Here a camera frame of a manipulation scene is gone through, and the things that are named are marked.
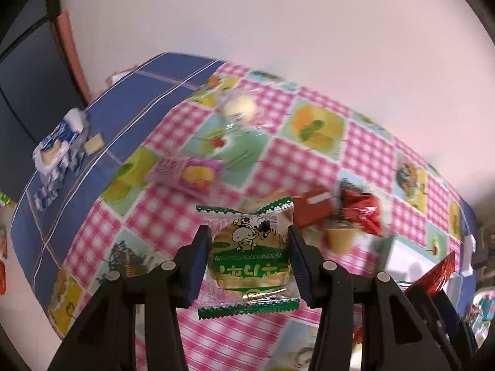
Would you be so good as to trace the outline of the green gold snack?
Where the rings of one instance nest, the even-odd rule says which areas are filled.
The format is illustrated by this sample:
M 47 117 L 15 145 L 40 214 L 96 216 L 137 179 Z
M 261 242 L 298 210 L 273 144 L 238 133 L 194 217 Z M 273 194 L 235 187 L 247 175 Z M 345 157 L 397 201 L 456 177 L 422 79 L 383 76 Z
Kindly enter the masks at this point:
M 290 265 L 284 215 L 293 201 L 282 197 L 251 212 L 197 205 L 212 242 L 198 318 L 291 312 L 299 294 Z

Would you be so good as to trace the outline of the red foil snack packet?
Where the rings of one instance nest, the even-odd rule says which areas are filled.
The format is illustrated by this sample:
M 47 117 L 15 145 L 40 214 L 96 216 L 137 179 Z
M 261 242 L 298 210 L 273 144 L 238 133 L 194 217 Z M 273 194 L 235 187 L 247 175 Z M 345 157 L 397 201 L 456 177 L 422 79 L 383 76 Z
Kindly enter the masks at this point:
M 356 224 L 366 234 L 383 236 L 380 200 L 373 194 L 341 187 L 340 215 L 344 221 Z

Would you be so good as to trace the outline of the colourful toy clutter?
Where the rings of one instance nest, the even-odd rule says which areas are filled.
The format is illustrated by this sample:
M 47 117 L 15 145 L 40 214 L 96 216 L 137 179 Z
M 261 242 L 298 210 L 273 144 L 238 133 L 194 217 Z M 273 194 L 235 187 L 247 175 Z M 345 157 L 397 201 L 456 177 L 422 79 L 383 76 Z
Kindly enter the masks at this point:
M 488 337 L 489 329 L 494 320 L 494 293 L 482 292 L 476 294 L 466 317 L 477 346 L 480 348 Z

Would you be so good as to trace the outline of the red snack bag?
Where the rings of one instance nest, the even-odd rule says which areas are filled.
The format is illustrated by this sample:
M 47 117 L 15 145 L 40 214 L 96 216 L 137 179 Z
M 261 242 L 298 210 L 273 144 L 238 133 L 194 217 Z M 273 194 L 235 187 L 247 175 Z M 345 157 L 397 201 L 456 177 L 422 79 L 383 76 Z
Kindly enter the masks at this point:
M 443 260 L 436 264 L 432 269 L 426 272 L 411 286 L 409 286 L 404 294 L 407 295 L 415 287 L 419 287 L 429 297 L 433 297 L 438 293 L 456 270 L 456 253 L 450 252 Z

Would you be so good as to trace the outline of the white storage tray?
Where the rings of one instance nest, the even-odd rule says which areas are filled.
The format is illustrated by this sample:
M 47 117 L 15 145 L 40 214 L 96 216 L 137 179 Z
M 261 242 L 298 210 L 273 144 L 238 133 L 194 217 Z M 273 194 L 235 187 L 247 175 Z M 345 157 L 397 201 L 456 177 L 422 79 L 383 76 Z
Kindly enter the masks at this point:
M 383 239 L 377 246 L 377 270 L 388 273 L 397 283 L 412 283 L 447 256 L 446 245 L 433 241 L 423 248 L 402 235 Z

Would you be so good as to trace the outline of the clear yellow cake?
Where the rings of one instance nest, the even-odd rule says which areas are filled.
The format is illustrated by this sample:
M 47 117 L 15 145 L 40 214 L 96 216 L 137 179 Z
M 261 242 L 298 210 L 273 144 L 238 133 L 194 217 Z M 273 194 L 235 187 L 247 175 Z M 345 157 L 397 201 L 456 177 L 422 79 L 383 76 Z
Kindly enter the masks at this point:
M 227 129 L 248 125 L 259 112 L 253 91 L 243 89 L 220 92 L 217 98 L 217 108 Z

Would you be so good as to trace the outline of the pink wrapped snack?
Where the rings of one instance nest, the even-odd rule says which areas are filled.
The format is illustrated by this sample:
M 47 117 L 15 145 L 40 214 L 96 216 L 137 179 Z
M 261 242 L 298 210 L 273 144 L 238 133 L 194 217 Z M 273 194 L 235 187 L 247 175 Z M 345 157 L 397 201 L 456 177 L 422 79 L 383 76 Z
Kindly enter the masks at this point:
M 205 200 L 217 190 L 223 169 L 223 160 L 171 154 L 159 160 L 150 169 L 145 181 Z

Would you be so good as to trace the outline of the pink checkered cake tablecloth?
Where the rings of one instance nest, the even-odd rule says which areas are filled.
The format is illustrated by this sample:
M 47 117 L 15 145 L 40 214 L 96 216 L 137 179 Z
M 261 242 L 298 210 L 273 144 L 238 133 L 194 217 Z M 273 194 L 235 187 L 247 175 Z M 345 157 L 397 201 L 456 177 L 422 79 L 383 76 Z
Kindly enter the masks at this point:
M 253 91 L 259 112 L 248 125 L 226 128 L 217 98 L 230 89 Z M 147 183 L 150 169 L 171 154 L 223 160 L 214 195 L 199 200 Z M 222 63 L 127 157 L 106 165 L 110 180 L 75 233 L 48 306 L 63 340 L 110 272 L 145 275 L 192 242 L 205 224 L 197 205 L 251 212 L 326 189 L 336 210 L 330 218 L 298 227 L 294 206 L 283 217 L 299 308 L 201 320 L 204 274 L 198 297 L 177 311 L 186 370 L 460 366 L 440 316 L 460 269 L 460 199 L 423 158 L 365 116 L 276 75 Z M 380 200 L 382 237 L 341 218 L 344 186 Z M 347 255 L 335 255 L 325 240 L 338 225 L 360 230 Z M 377 246 L 394 235 L 423 248 L 437 240 L 447 255 L 456 253 L 455 273 L 433 297 L 419 287 L 405 295 L 414 282 L 377 270 Z

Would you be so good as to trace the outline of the blue white snack package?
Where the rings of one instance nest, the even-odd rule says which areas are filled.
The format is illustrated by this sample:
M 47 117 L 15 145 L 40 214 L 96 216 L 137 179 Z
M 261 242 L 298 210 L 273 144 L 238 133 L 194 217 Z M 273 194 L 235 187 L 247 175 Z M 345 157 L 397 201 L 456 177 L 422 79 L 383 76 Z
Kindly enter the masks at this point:
M 86 156 L 84 145 L 88 131 L 86 113 L 72 108 L 33 150 L 33 163 L 42 183 L 41 189 L 33 195 L 36 209 L 48 209 L 57 199 L 67 172 L 79 172 Z

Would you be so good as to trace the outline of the small yellow wrapped biscuit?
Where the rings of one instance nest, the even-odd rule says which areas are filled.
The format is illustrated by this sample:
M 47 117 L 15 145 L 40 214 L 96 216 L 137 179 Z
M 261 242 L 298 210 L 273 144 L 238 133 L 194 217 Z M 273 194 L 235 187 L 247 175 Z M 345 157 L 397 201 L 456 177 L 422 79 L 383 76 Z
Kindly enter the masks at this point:
M 93 137 L 90 137 L 84 145 L 85 152 L 88 156 L 93 155 L 103 147 L 104 147 L 104 140 L 100 133 L 94 135 Z

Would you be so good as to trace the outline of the white power adapter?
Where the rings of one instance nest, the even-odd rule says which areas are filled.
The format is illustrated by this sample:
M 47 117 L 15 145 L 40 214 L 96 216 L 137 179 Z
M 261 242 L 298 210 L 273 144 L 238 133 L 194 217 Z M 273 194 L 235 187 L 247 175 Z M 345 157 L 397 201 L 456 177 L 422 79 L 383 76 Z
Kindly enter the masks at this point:
M 464 277 L 471 276 L 473 274 L 472 268 L 472 256 L 476 252 L 476 238 L 473 234 L 467 235 L 464 237 L 464 246 L 463 246 L 463 256 L 461 263 L 461 274 Z

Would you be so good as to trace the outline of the red box snack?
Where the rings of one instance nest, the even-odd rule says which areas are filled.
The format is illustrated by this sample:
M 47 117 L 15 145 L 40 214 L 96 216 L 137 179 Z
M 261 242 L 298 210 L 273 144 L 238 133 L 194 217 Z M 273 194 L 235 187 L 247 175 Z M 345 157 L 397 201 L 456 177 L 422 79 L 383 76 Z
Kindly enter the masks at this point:
M 326 189 L 314 189 L 292 197 L 293 222 L 298 227 L 308 226 L 333 216 L 336 212 L 332 195 Z

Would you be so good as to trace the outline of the blue plaid cloth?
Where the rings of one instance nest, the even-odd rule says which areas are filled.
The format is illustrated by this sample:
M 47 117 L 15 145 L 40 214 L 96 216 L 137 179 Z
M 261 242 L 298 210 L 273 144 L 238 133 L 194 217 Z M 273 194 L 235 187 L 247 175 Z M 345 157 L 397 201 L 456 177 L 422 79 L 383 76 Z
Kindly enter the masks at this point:
M 97 195 L 110 180 L 107 162 L 127 157 L 159 121 L 222 65 L 219 59 L 163 53 L 141 64 L 86 108 L 89 133 L 100 133 L 104 148 L 85 157 L 68 175 L 59 197 L 44 211 L 33 206 L 41 187 L 33 173 L 13 215 L 13 248 L 29 283 L 54 274 Z

